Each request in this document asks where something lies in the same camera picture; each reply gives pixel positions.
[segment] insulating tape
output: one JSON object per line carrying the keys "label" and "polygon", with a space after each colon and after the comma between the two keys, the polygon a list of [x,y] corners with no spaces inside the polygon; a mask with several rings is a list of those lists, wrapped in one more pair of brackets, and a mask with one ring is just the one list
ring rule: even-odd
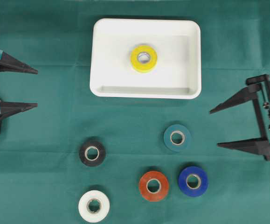
{"label": "insulating tape", "polygon": [[131,63],[138,72],[149,72],[157,63],[157,53],[148,45],[139,45],[131,53]]}
{"label": "insulating tape", "polygon": [[[92,212],[89,209],[89,203],[93,200],[99,202],[99,209]],[[91,190],[87,191],[79,201],[79,213],[81,217],[90,223],[97,223],[102,221],[108,214],[110,210],[110,201],[108,197],[101,191]]]}
{"label": "insulating tape", "polygon": [[[172,136],[177,133],[181,135],[181,142],[175,143],[172,141]],[[180,152],[186,149],[191,143],[191,133],[183,125],[171,125],[165,130],[164,143],[167,148],[175,152]]]}
{"label": "insulating tape", "polygon": [[[198,183],[194,187],[191,187],[188,183],[190,176],[194,176],[198,180]],[[184,194],[190,197],[198,197],[203,195],[208,188],[208,176],[205,171],[199,167],[187,167],[180,173],[178,186]]]}
{"label": "insulating tape", "polygon": [[[157,180],[159,189],[156,192],[151,192],[147,185],[149,181]],[[158,171],[149,171],[145,173],[139,181],[139,190],[143,198],[150,202],[158,202],[166,197],[169,190],[169,182],[165,175]]]}
{"label": "insulating tape", "polygon": [[[91,148],[97,150],[97,157],[94,159],[90,159],[88,157],[88,151]],[[82,161],[82,163],[84,163],[86,166],[89,166],[89,167],[95,167],[95,166],[100,165],[104,161],[105,156],[106,156],[105,148],[98,141],[85,142],[81,146],[80,151],[79,151],[80,160]]]}

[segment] white plastic container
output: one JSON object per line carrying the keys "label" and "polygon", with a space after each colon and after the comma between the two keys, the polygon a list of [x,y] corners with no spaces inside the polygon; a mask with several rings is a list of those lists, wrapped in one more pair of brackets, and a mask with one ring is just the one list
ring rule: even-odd
{"label": "white plastic container", "polygon": [[[138,45],[157,53],[147,73],[132,67]],[[193,99],[201,92],[200,28],[193,21],[101,19],[93,29],[90,90],[100,97]]]}

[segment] green cloth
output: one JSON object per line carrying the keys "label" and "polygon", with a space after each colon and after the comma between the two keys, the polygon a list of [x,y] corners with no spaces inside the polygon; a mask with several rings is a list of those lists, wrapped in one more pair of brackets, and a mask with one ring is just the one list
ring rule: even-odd
{"label": "green cloth", "polygon": [[[200,96],[94,96],[92,29],[101,18],[197,22]],[[259,136],[252,103],[209,114],[246,78],[270,74],[270,0],[0,0],[0,49],[38,69],[38,75],[0,73],[4,101],[38,103],[2,122],[0,224],[84,223],[77,206],[90,189],[103,191],[111,202],[103,223],[270,224],[270,162],[216,146]],[[185,152],[165,147],[163,133],[171,124],[190,130]],[[86,167],[78,156],[90,137],[106,148],[98,167]],[[191,164],[208,174],[208,189],[197,198],[177,184]],[[170,183],[168,196],[157,203],[138,189],[151,169]]]}

